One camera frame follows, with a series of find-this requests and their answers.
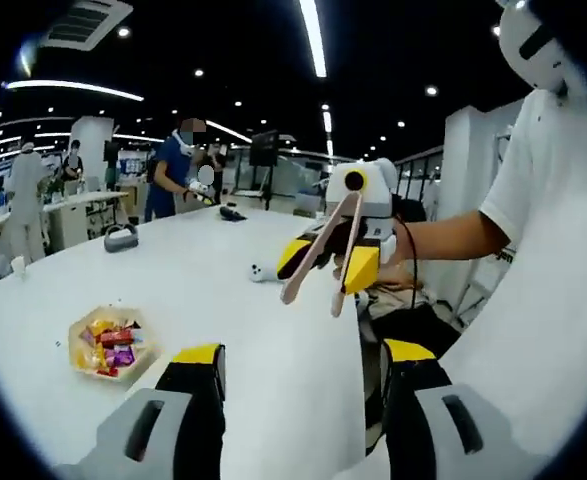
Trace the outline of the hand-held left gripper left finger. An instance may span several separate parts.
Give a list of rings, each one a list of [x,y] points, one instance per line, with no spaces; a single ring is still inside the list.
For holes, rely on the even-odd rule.
[[[132,394],[98,427],[96,443],[58,479],[219,479],[226,429],[225,346],[182,350],[153,388]]]

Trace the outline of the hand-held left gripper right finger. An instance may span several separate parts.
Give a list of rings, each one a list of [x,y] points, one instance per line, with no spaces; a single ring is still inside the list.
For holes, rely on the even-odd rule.
[[[469,386],[453,384],[432,352],[385,340],[381,370],[392,479],[526,477],[509,421]]]

